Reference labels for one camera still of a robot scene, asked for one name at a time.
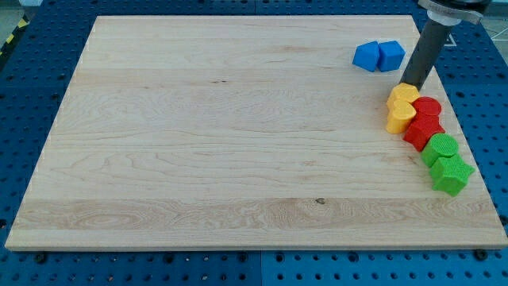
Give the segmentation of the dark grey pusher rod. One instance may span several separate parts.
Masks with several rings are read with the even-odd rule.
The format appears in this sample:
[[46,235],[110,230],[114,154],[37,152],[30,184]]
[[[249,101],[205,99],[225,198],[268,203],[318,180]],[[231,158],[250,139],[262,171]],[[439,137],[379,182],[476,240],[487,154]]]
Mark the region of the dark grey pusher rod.
[[442,25],[431,18],[425,23],[400,83],[407,83],[421,90],[452,28],[452,25]]

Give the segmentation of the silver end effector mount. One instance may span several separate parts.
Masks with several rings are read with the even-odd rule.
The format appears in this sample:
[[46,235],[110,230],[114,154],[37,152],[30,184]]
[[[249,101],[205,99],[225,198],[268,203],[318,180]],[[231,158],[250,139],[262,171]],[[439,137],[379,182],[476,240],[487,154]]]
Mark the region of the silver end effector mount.
[[445,26],[462,21],[478,25],[491,3],[491,0],[418,0],[429,19]]

